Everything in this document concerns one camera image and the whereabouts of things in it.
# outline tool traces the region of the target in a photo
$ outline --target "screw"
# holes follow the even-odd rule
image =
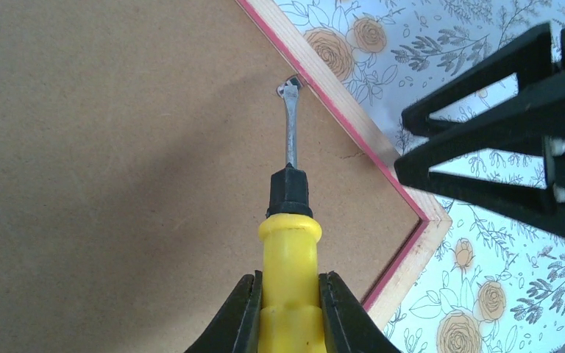
[[[555,197],[557,203],[563,204],[565,202],[565,188],[562,188],[561,186],[557,186],[554,184],[553,196]]]
[[[280,86],[278,86],[278,87],[276,88],[276,93],[278,93],[278,96],[279,96],[280,98],[283,97],[283,94],[284,94],[284,92],[285,92],[285,86],[286,86],[286,85],[287,85],[287,83],[283,83],[282,85],[280,85]]]

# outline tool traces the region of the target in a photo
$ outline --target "wooden frame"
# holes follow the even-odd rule
[[[383,328],[438,248],[452,220],[434,196],[398,183],[391,167],[399,153],[278,5],[272,0],[236,1],[419,216],[419,224],[399,255],[362,298],[369,315]]]

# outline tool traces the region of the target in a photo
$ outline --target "white screw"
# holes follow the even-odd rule
[[[563,204],[565,202],[565,188],[562,188],[561,186],[557,186],[557,185],[553,185],[553,195],[555,197],[555,200],[559,203],[559,204]]]
[[[276,88],[276,93],[278,93],[278,96],[280,98],[283,97],[283,94],[285,92],[285,86],[287,85],[287,83],[283,83],[282,85],[278,86],[278,88]]]
[[[565,140],[561,138],[553,138],[551,140],[551,155],[554,157],[565,154]]]

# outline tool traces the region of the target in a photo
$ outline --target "brown hardboard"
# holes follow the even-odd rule
[[[242,275],[291,67],[234,1],[0,0],[0,352],[181,352]],[[301,92],[321,271],[357,297],[418,216]]]

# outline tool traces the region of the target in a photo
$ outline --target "screwdriver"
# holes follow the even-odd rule
[[[321,226],[308,206],[306,173],[297,169],[299,87],[282,89],[287,115],[286,166],[272,174],[263,242],[260,353],[325,353],[319,301],[317,243]]]

